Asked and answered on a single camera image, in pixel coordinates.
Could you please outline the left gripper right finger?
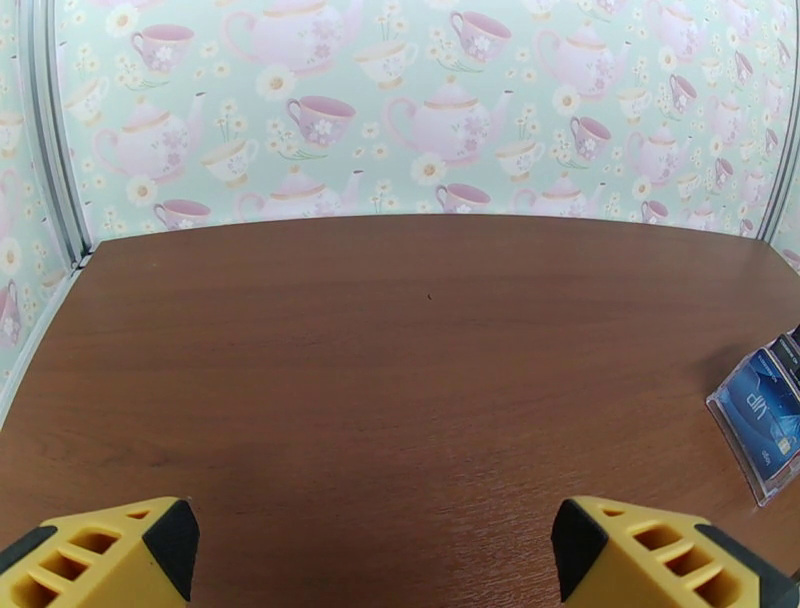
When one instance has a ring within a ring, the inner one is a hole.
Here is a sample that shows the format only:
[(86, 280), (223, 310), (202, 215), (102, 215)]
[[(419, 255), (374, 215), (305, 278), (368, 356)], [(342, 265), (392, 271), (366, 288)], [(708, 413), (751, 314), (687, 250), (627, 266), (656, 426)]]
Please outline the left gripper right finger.
[(594, 496), (551, 529), (564, 607), (796, 607), (799, 584), (708, 520)]

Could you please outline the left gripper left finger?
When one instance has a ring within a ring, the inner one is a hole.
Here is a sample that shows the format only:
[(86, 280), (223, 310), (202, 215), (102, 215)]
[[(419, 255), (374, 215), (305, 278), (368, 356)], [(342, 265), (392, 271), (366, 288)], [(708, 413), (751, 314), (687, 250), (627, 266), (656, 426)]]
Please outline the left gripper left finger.
[(166, 496), (51, 518), (1, 550), (4, 607), (186, 607), (200, 538)]

